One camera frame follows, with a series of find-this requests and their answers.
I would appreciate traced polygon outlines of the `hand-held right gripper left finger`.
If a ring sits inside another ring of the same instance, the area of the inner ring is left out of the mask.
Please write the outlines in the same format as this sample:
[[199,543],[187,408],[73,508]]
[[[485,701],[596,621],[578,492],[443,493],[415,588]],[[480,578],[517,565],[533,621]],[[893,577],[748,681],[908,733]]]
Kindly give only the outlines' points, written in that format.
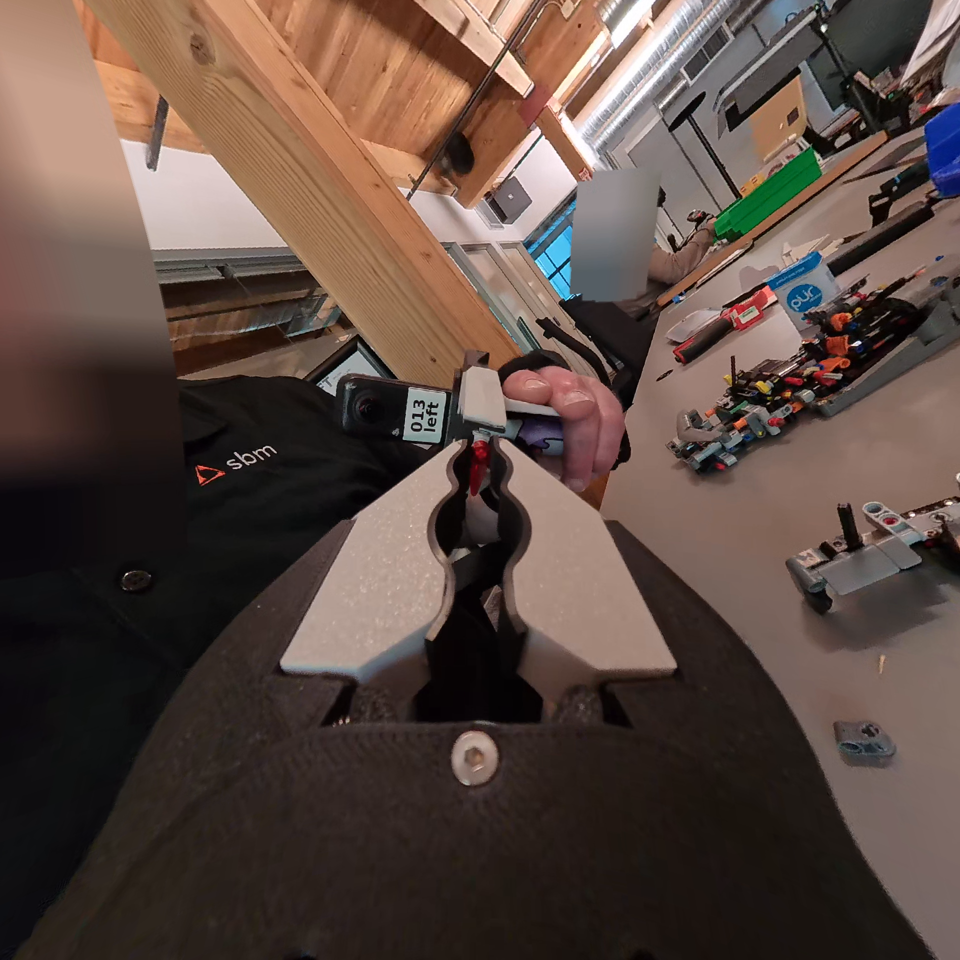
[[450,555],[469,492],[456,440],[361,510],[281,657],[286,674],[373,684],[409,702],[429,680],[426,641],[455,593]]

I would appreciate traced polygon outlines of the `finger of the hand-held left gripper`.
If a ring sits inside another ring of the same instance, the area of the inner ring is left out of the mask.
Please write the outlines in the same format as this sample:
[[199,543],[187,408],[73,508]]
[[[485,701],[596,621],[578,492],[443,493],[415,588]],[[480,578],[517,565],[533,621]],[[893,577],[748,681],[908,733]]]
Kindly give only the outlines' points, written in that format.
[[504,436],[507,431],[506,400],[498,373],[486,366],[469,366],[462,372],[459,414],[470,431]]

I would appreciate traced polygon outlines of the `grey lego subassembly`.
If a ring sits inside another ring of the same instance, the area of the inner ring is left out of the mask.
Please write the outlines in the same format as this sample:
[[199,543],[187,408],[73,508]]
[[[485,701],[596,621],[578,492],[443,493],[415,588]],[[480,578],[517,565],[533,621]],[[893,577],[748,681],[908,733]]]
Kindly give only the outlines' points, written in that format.
[[819,615],[834,597],[858,593],[933,559],[959,570],[959,497],[896,511],[871,500],[856,509],[836,507],[840,533],[787,558],[786,570],[804,601]]

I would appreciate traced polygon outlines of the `lego car chassis assembly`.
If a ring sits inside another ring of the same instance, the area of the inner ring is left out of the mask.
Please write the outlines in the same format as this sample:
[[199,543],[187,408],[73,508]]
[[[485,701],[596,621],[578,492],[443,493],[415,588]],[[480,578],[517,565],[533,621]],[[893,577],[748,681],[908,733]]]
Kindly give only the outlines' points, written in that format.
[[666,449],[695,474],[725,472],[799,414],[833,417],[958,342],[958,267],[946,260],[869,294],[866,280],[811,312],[811,334],[787,358],[740,368],[711,408],[680,411]]

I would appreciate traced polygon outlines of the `black framed code sign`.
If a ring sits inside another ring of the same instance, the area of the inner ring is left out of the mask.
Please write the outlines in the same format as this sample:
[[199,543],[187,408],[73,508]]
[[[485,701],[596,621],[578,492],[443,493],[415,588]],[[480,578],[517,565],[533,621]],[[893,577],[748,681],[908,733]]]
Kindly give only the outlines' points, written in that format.
[[342,337],[337,347],[303,378],[334,399],[341,379],[348,376],[395,379],[396,375],[359,334]]

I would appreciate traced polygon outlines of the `black office chair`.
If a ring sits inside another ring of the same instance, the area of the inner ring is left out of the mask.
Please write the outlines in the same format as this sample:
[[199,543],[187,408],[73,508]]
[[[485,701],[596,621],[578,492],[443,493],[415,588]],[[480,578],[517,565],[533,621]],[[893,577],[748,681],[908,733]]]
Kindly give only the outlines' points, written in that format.
[[657,329],[661,310],[648,306],[639,317],[628,315],[616,303],[583,300],[575,295],[561,302],[573,326],[596,350],[580,345],[552,318],[537,318],[544,336],[578,354],[610,388],[625,411],[633,404],[643,367]]

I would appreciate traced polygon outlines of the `brown cardboard sheet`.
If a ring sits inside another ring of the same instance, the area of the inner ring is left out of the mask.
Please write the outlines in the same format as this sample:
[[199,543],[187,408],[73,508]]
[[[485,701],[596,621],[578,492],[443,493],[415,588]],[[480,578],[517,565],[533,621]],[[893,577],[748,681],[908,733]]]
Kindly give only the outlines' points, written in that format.
[[691,289],[711,274],[724,269],[733,257],[747,252],[764,234],[769,233],[780,223],[786,221],[813,198],[824,192],[848,172],[854,170],[878,150],[881,150],[889,140],[890,134],[882,130],[846,150],[841,150],[837,157],[827,163],[827,170],[824,174],[741,238],[705,258],[695,270],[692,270],[668,291],[661,294],[656,300],[657,305],[660,307],[668,306],[675,297],[689,293]]

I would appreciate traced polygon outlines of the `white blue mint pouch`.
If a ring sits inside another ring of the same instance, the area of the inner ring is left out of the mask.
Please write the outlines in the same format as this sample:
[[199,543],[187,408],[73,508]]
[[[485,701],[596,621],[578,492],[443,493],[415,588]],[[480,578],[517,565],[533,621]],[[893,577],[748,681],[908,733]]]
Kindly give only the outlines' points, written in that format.
[[841,294],[841,287],[818,250],[774,273],[766,284],[801,335],[811,329],[807,314],[828,306]]

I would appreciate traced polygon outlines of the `white folded paper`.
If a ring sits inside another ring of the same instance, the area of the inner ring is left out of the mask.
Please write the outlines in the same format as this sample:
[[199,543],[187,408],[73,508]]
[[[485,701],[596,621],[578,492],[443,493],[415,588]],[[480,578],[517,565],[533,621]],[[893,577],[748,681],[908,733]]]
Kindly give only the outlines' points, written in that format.
[[746,291],[758,285],[762,286],[774,274],[794,266],[811,254],[819,254],[823,258],[827,258],[835,254],[843,246],[846,239],[843,236],[832,238],[829,235],[824,235],[818,238],[816,242],[810,241],[794,246],[784,243],[780,258],[773,266],[759,268],[747,266],[739,271],[738,280],[741,288]]

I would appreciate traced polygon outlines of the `black floor lamp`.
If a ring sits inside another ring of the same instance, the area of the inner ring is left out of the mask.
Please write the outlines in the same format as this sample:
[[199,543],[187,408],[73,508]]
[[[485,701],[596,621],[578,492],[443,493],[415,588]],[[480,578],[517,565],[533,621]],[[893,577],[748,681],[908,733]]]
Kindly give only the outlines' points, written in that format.
[[698,123],[695,117],[695,114],[700,109],[705,99],[706,99],[705,92],[701,92],[700,94],[695,96],[687,105],[685,105],[678,112],[678,114],[674,117],[673,121],[668,124],[667,132],[673,135],[678,130],[678,128],[685,125],[689,126],[694,136],[702,145],[702,149],[705,151],[706,155],[709,157],[713,166],[716,168],[719,175],[723,179],[726,187],[728,188],[732,197],[734,198],[734,201],[738,202],[739,200],[742,199],[742,193],[738,185],[734,181],[733,177],[729,173],[727,167],[719,157],[716,150],[714,150],[714,146],[707,138],[706,134],[704,133],[702,127],[700,126],[700,124]]

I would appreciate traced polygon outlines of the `green plastic bin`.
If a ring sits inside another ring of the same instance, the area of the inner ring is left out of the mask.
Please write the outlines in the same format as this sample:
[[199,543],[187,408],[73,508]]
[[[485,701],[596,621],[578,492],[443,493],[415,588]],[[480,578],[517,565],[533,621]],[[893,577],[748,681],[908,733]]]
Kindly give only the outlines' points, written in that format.
[[716,218],[716,240],[731,243],[749,234],[821,176],[816,151],[802,150]]

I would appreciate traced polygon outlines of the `cardboard box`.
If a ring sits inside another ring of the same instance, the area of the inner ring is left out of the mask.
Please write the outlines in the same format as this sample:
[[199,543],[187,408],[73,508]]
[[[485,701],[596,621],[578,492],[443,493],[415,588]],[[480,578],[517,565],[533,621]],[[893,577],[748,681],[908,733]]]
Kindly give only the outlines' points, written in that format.
[[750,138],[757,159],[769,162],[791,138],[800,137],[808,125],[805,94],[798,75],[750,115]]

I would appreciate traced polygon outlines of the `blue plastic bin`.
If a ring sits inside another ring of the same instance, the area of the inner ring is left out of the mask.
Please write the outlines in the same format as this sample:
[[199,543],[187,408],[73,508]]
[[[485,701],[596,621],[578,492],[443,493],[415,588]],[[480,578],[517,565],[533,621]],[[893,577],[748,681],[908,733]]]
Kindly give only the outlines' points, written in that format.
[[924,126],[929,178],[943,198],[959,196],[959,113],[955,102]]

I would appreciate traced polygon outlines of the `black wall speaker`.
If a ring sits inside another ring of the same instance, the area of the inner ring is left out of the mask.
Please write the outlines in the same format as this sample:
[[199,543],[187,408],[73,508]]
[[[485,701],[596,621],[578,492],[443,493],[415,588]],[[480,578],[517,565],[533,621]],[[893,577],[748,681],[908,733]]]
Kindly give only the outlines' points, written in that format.
[[486,194],[483,209],[495,227],[514,224],[532,205],[532,198],[516,175],[504,179]]

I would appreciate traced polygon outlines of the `black strapped device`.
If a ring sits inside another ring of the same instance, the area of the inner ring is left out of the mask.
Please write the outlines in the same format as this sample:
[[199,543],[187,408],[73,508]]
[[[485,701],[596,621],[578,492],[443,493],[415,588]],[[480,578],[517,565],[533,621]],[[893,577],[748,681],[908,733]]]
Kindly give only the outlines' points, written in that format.
[[923,187],[929,180],[929,163],[921,160],[882,183],[878,192],[868,198],[871,226],[877,227],[884,223],[895,201]]

